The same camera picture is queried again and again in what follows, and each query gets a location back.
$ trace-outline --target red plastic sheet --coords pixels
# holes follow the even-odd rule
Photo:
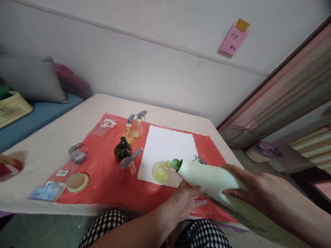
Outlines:
[[[120,170],[120,166],[115,161],[114,148],[120,142],[120,137],[125,129],[127,120],[106,113],[95,128],[102,125],[103,120],[106,118],[115,120],[117,125],[103,139],[101,139],[100,136],[92,135],[92,131],[86,136],[83,141],[83,147],[80,147],[80,149],[87,152],[87,159],[78,166],[68,161],[61,168],[62,170],[69,171],[67,176],[60,178],[60,176],[55,176],[54,174],[49,179],[65,183],[66,179],[72,173],[86,173],[90,177],[88,186],[78,194],[72,194],[65,190],[57,202],[66,204],[103,203],[143,212],[153,211],[173,194],[175,188],[137,179],[143,153],[135,159],[137,171],[133,177],[124,173],[125,170]],[[141,147],[145,147],[148,130],[151,124],[144,121],[142,123],[144,133],[141,138],[133,141],[133,153]],[[198,155],[204,159],[207,164],[221,167],[221,165],[225,163],[224,158],[209,136],[195,133],[190,134],[194,137]],[[197,208],[192,215],[201,218],[237,223],[235,219],[216,207],[212,202]]]

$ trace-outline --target left hand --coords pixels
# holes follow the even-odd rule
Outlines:
[[[206,199],[197,200],[202,194],[203,188],[201,186],[191,187],[182,181],[166,203],[171,208],[172,213],[176,215],[176,220],[182,222],[190,216],[194,209],[207,204]]]

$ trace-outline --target table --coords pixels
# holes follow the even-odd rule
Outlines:
[[[146,121],[149,123],[210,136],[227,163],[243,168],[210,120],[96,94],[4,152],[23,161],[24,169],[0,183],[0,211],[92,216],[109,208],[104,204],[60,204],[29,200],[27,197],[34,189],[43,186],[67,161],[68,148],[81,142],[105,112],[127,118],[142,110],[147,110]]]

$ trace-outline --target cushion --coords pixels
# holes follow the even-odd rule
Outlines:
[[[28,102],[68,103],[50,56],[0,55],[0,76]]]
[[[83,102],[82,98],[68,95],[69,104],[36,102],[30,103],[33,112],[0,130],[0,153],[27,138],[42,127]]]

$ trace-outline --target bed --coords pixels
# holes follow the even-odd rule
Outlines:
[[[68,94],[69,103],[32,102],[33,111],[0,130],[0,153],[8,150],[83,102]]]

